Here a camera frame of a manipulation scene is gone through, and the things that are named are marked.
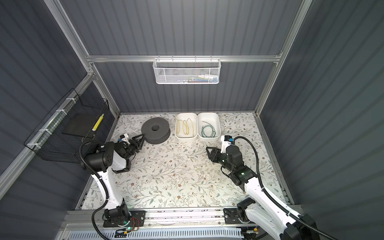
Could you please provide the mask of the grey perforated cable spool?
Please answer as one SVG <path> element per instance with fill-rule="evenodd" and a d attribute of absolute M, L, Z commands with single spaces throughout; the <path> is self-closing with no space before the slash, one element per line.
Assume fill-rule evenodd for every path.
<path fill-rule="evenodd" d="M 147 143 L 158 145 L 165 142 L 171 135 L 169 122 L 160 117 L 146 121 L 141 128 L 141 132 Z"/>

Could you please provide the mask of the white tray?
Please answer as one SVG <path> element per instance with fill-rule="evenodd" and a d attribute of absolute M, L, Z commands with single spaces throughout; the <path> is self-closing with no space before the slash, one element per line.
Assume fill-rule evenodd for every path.
<path fill-rule="evenodd" d="M 193 142 L 198 137 L 198 115 L 181 113 L 176 116 L 175 136 L 180 142 Z"/>
<path fill-rule="evenodd" d="M 203 142 L 216 142 L 221 137 L 219 115 L 216 113 L 198 114 L 198 137 Z"/>

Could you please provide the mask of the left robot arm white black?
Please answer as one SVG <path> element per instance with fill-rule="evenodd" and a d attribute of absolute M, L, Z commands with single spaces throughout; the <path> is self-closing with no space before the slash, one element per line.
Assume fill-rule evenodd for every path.
<path fill-rule="evenodd" d="M 127 134 L 121 135 L 118 142 L 105 144 L 89 140 L 79 147 L 80 163 L 84 170 L 91 173 L 96 181 L 102 197 L 103 205 L 95 210 L 103 210 L 103 227 L 127 228 L 128 231 L 138 230 L 143 225 L 142 215 L 132 214 L 113 181 L 113 174 L 122 174 L 131 169 L 131 160 L 142 149 L 144 135 L 129 139 Z"/>

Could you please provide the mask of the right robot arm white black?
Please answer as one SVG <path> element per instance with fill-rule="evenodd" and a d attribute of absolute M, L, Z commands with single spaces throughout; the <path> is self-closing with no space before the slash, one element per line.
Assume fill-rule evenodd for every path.
<path fill-rule="evenodd" d="M 302 215 L 276 197 L 263 184 L 260 168 L 253 171 L 243 161 L 243 155 L 236 140 L 225 135 L 221 137 L 221 148 L 207 147 L 211 162 L 226 169 L 226 175 L 240 187 L 248 198 L 237 204 L 237 217 L 242 223 L 255 223 L 275 240 L 318 240 L 334 237 L 319 230 L 314 219 L 308 214 Z"/>

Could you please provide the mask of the black flat pad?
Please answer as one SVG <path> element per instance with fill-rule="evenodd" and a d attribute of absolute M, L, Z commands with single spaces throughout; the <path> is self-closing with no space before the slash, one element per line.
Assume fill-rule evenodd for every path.
<path fill-rule="evenodd" d="M 62 134 L 90 138 L 93 135 L 92 128 L 96 122 L 97 115 L 76 114 L 64 127 Z"/>

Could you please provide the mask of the items in white basket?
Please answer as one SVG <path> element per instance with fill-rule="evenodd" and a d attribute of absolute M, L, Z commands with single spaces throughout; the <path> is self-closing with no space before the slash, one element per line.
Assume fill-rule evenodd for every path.
<path fill-rule="evenodd" d="M 176 79 L 177 83 L 186 83 L 186 84 L 193 84 L 193 83 L 218 83 L 219 82 L 219 75 L 198 75 L 198 76 L 183 76 L 178 79 Z"/>

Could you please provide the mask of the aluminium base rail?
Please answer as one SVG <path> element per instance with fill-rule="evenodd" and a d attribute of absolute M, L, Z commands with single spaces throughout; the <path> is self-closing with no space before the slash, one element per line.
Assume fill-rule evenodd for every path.
<path fill-rule="evenodd" d="M 92 211 L 69 211 L 57 240 L 317 240 L 301 223 L 273 220 L 261 207 L 247 208 L 250 222 L 239 220 L 236 208 L 143 209 L 132 211 L 135 219 L 126 227 L 108 227 L 104 217 Z"/>

